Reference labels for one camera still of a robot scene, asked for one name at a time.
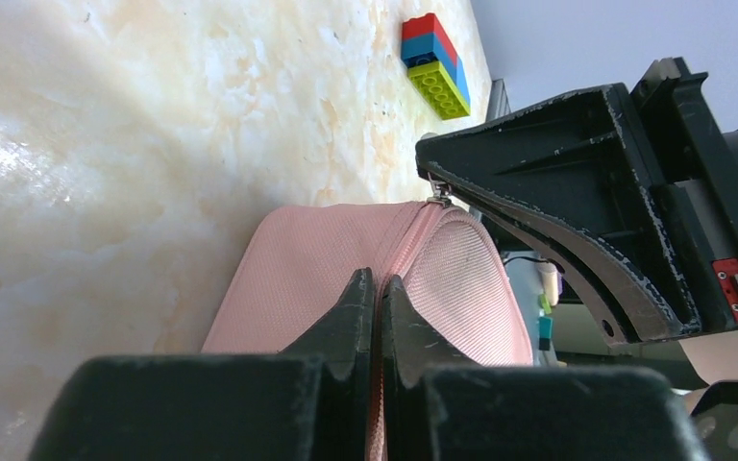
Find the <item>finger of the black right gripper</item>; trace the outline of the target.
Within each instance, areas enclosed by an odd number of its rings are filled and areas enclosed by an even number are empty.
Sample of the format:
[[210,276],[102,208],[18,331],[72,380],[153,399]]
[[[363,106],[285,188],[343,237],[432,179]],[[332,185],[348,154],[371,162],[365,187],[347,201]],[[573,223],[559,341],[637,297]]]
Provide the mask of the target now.
[[415,161],[422,178],[556,262],[608,344],[702,332],[652,197],[662,173],[625,85],[572,90],[422,140]]

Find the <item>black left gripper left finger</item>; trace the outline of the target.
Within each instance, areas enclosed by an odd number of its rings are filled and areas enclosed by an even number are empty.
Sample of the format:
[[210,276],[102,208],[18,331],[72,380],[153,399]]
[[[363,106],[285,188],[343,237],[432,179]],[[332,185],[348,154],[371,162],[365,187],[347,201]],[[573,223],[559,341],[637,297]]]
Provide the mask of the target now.
[[375,285],[355,271],[324,316],[272,354],[102,356],[63,385],[34,460],[360,460]]

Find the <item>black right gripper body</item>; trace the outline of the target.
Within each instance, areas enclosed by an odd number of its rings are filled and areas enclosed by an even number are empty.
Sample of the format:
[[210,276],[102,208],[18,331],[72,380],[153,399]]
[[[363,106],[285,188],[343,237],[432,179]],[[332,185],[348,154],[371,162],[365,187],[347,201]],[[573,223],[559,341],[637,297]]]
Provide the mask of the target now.
[[706,78],[665,58],[630,93],[663,173],[652,195],[702,334],[738,330],[738,161],[703,97]]

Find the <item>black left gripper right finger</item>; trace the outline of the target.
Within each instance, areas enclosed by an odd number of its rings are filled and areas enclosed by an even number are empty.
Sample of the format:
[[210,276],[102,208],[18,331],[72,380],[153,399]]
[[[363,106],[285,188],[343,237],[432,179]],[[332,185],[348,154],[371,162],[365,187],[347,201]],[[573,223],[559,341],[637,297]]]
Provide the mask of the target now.
[[484,367],[387,283],[381,320],[391,460],[704,460],[665,378],[632,367]]

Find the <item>pink medicine kit case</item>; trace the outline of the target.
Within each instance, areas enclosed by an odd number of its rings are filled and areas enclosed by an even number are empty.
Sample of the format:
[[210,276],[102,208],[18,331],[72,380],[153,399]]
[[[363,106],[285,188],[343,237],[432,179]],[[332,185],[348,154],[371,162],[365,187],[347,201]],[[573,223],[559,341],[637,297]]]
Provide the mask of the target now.
[[285,206],[258,226],[205,352],[277,352],[320,320],[355,269],[370,304],[400,277],[415,309],[486,366],[529,366],[533,347],[503,263],[468,212],[436,203]]

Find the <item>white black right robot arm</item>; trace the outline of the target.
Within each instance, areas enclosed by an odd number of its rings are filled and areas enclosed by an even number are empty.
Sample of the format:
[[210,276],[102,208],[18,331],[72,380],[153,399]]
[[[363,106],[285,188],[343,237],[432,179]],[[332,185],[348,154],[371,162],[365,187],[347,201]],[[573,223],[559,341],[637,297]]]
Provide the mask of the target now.
[[421,141],[419,175],[503,249],[549,260],[610,346],[677,341],[708,383],[693,419],[738,460],[738,130],[681,58]]

